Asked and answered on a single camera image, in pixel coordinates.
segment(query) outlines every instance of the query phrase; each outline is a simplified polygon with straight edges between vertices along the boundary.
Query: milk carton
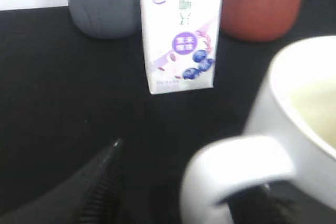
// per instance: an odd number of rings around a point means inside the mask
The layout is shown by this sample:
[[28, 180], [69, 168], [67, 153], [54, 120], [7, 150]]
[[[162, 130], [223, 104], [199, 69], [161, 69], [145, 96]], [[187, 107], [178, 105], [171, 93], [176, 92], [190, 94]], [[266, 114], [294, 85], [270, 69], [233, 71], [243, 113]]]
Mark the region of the milk carton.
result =
[[140, 0], [151, 94], [212, 88], [222, 0]]

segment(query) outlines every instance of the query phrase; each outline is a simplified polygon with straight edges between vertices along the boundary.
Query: gray mug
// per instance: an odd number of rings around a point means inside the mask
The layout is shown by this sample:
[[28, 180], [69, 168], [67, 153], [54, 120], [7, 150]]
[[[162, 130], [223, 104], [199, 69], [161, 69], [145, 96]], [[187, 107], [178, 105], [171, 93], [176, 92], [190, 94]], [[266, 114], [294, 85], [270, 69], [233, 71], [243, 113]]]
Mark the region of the gray mug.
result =
[[140, 0], [68, 0], [77, 27], [88, 36], [116, 39], [140, 30]]

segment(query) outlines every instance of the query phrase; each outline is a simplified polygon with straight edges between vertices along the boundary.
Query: mug handle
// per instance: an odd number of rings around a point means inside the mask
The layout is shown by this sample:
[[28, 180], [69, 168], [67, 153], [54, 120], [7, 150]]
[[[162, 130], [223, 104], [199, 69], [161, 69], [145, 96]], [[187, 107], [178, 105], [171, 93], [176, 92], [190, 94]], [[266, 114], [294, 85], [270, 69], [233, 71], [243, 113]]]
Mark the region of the mug handle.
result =
[[288, 154], [270, 137], [241, 136], [214, 142], [193, 156], [184, 173], [182, 223], [205, 224], [212, 210], [228, 196], [294, 176]]

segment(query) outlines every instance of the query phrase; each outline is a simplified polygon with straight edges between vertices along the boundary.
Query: white ceramic mug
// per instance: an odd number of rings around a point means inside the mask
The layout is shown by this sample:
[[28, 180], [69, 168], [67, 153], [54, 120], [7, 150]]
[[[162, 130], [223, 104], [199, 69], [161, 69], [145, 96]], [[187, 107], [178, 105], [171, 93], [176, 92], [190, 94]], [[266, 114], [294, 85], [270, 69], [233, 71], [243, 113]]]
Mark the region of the white ceramic mug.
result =
[[289, 180], [336, 209], [336, 36], [287, 46], [272, 61], [244, 134], [197, 152], [185, 171], [184, 224], [204, 224], [217, 203]]

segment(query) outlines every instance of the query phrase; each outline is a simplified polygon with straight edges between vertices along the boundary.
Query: blue berry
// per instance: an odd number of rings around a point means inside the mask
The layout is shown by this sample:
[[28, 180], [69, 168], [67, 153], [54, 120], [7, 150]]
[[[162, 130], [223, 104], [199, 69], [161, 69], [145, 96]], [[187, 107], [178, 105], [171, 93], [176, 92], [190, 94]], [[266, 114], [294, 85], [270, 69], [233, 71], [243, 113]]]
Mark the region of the blue berry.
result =
[[204, 59], [198, 64], [198, 69], [200, 72], [205, 72], [212, 66], [213, 63], [213, 59]]
[[183, 79], [194, 80], [200, 75], [200, 71], [197, 68], [188, 68], [182, 74]]
[[198, 50], [193, 55], [193, 61], [199, 63], [204, 60], [207, 56], [207, 52], [205, 50]]

